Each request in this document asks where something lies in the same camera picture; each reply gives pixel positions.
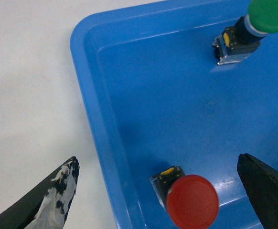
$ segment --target yellow switch part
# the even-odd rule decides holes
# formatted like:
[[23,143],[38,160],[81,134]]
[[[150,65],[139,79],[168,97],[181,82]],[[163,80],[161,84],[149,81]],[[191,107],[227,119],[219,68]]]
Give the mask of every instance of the yellow switch part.
[[174,170],[174,167],[171,167],[171,168],[167,169],[166,171],[163,171],[162,173],[160,173],[160,175],[168,175],[171,172],[173,172],[173,170]]
[[223,38],[227,47],[229,47],[230,39],[227,33],[223,34]]

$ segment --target red button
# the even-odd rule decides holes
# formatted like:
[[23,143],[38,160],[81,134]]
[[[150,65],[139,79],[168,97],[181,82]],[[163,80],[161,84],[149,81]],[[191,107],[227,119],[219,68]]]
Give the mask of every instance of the red button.
[[206,229],[219,212],[219,198],[213,185],[204,177],[186,175],[171,186],[167,211],[180,229]]

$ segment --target green button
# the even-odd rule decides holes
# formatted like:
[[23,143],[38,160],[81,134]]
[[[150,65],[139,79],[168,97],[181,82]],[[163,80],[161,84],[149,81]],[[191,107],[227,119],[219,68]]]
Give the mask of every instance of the green button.
[[261,32],[278,32],[278,0],[252,0],[248,15],[255,29]]

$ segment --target blue plastic tray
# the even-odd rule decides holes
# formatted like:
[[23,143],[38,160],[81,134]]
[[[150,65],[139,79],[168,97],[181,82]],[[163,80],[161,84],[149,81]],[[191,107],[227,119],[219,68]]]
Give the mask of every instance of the blue plastic tray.
[[278,170],[278,33],[217,66],[211,47],[249,1],[163,1],[89,16],[71,50],[119,229],[175,229],[149,177],[172,165],[215,186],[213,229],[262,228],[236,171]]

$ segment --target white table surface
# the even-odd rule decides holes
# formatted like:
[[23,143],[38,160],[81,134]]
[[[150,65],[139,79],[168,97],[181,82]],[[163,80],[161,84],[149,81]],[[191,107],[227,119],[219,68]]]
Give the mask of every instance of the white table surface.
[[88,15],[153,1],[0,1],[0,213],[76,156],[64,228],[116,228],[69,41]]

